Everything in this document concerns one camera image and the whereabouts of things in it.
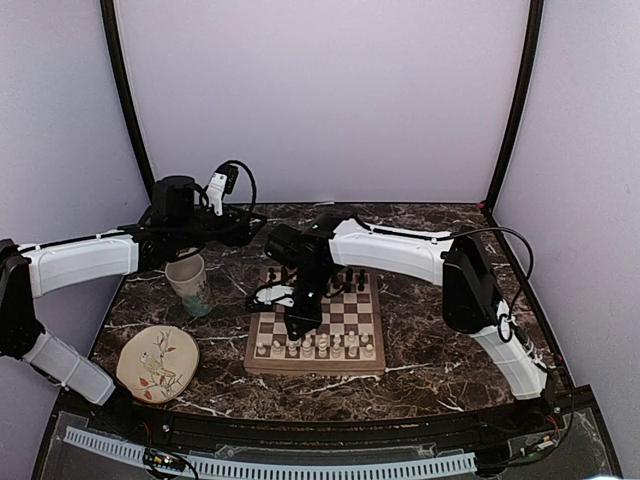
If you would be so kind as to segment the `wooden chess board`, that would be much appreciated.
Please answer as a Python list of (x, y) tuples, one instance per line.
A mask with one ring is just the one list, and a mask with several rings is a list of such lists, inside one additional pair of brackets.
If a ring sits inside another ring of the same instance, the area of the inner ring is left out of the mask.
[[(377, 273), (364, 269), (366, 271), (365, 289), (363, 292), (359, 292), (357, 290), (359, 270), (354, 273), (343, 271), (338, 274), (336, 282), (330, 286), (330, 296), (322, 300), (322, 324), (295, 342), (298, 347), (296, 358), (291, 358), (288, 355), (290, 340), (284, 323), (284, 307), (275, 305), (254, 313), (251, 318), (245, 352), (245, 370), (252, 374), (281, 375), (367, 376), (383, 374), (386, 369), (386, 360)], [(354, 331), (356, 334), (356, 340), (353, 343), (347, 339), (350, 331)], [(372, 336), (370, 344), (375, 347), (373, 360), (365, 360), (362, 356), (364, 346), (360, 343), (360, 337), (364, 332), (368, 332)], [(323, 335), (328, 337), (328, 354), (326, 358), (317, 358), (316, 338)], [(312, 337), (314, 355), (312, 358), (304, 359), (301, 357), (301, 345), (307, 336)], [(341, 337), (342, 352), (339, 359), (331, 357), (331, 347), (336, 336)], [(279, 357), (271, 355), (273, 340), (278, 340), (283, 346), (282, 354)], [(263, 357), (256, 353), (258, 341), (263, 342), (267, 350), (267, 354)], [(346, 348), (355, 343), (359, 345), (359, 358), (348, 359)]]

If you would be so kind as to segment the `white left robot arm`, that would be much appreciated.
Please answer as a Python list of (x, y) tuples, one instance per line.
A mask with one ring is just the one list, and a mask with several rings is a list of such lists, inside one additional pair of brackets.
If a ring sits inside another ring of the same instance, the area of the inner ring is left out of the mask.
[(265, 224), (256, 213), (257, 182), (250, 177), (246, 207), (225, 199), (248, 166), (228, 160), (205, 185), (184, 175), (152, 186), (151, 204), (136, 223), (104, 233), (49, 243), (1, 241), (1, 354), (30, 365), (52, 384), (102, 407), (101, 417), (120, 436), (141, 427), (131, 394), (74, 347), (72, 323), (98, 320), (124, 277), (187, 260), (211, 243), (245, 246)]

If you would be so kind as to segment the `white chess queen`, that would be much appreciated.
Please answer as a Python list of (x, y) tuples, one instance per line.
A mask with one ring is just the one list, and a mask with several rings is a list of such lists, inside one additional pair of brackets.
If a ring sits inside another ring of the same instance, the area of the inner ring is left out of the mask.
[(301, 345), (301, 357), (304, 359), (312, 358), (314, 355), (313, 341), (311, 336), (307, 336)]

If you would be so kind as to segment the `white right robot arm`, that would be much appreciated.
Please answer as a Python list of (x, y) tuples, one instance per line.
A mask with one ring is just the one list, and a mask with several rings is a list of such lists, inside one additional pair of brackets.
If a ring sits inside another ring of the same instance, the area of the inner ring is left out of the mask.
[(457, 233), (383, 227), (355, 214), (324, 214), (303, 231), (279, 225), (269, 234), (265, 253), (295, 278), (270, 280), (249, 301), (283, 306), (287, 335), (295, 341), (321, 325), (329, 281), (346, 267), (389, 271), (439, 286), (444, 322), (487, 352), (515, 399), (523, 401), (511, 410), (511, 426), (530, 434), (549, 416), (542, 398), (548, 368), (517, 324), (479, 234), (469, 227)]

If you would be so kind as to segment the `white chess bishop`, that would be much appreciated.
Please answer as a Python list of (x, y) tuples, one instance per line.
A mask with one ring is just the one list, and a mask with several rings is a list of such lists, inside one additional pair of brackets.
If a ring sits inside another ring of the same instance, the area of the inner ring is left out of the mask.
[(296, 358), (298, 355), (297, 351), (298, 351), (297, 344), (295, 342), (290, 342), (288, 344), (288, 355), (291, 358)]
[(341, 337), (336, 336), (333, 341), (333, 345), (331, 347), (331, 357), (334, 359), (339, 359), (342, 352), (341, 346)]

